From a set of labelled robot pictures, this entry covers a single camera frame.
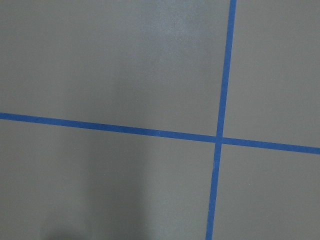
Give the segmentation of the blue tape grid lines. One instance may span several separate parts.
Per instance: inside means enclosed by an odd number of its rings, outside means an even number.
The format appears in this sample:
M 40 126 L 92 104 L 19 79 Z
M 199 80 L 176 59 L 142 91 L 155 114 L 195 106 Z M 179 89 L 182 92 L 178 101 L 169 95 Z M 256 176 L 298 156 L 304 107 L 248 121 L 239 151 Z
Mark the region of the blue tape grid lines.
M 235 21 L 236 21 L 236 9 L 237 9 L 237 1 L 231 0 L 229 2 L 229 8 L 228 8 L 227 32 L 226 32 L 226 40 L 225 40 L 225 51 L 224 51 L 223 71 L 222 71 L 222 79 L 221 79 L 221 90 L 220 90 L 220 97 L 219 97 L 219 109 L 218 109 L 218 116 L 217 116 L 216 135 L 201 135 L 201 134 L 194 134 L 194 133 L 67 120 L 67 119 L 60 119 L 60 118 L 50 118 L 50 117 L 32 116 L 32 115 L 6 113 L 6 112 L 2 112 L 0 114 L 0 118 L 2 120 L 7 120 L 7 121 L 35 123 L 35 124 L 105 131 L 105 132 L 115 132 L 115 133 L 125 133 L 125 134 L 132 134 L 132 135 L 178 139 L 178 140 L 188 140 L 188 141 L 203 142 L 203 143 L 213 143 L 214 155 L 213 155 L 213 163 L 212 163 L 212 174 L 211 174 L 211 181 L 210 181 L 209 203 L 208 203 L 208 213 L 207 213 L 207 223 L 206 223 L 206 233 L 205 233 L 205 238 L 207 240 L 211 240 L 214 237 L 215 211 L 216 211 L 216 205 L 217 205 L 220 162 L 221 162 L 221 153 L 222 153 L 223 145 L 234 145 L 234 146 L 243 146 L 243 147 L 250 147 L 250 148 L 261 148 L 261 149 L 270 149 L 270 150 L 277 150 L 277 151 L 314 154 L 314 155 L 318 155 L 320 153 L 320 149 L 318 147 L 249 140 L 249 139 L 239 139 L 239 138 L 224 136 L 225 116 L 226 116 L 226 108 L 227 108 L 227 100 L 228 100 L 228 87 L 229 87 L 233 40 L 234 40 L 234 28 L 235 28 Z

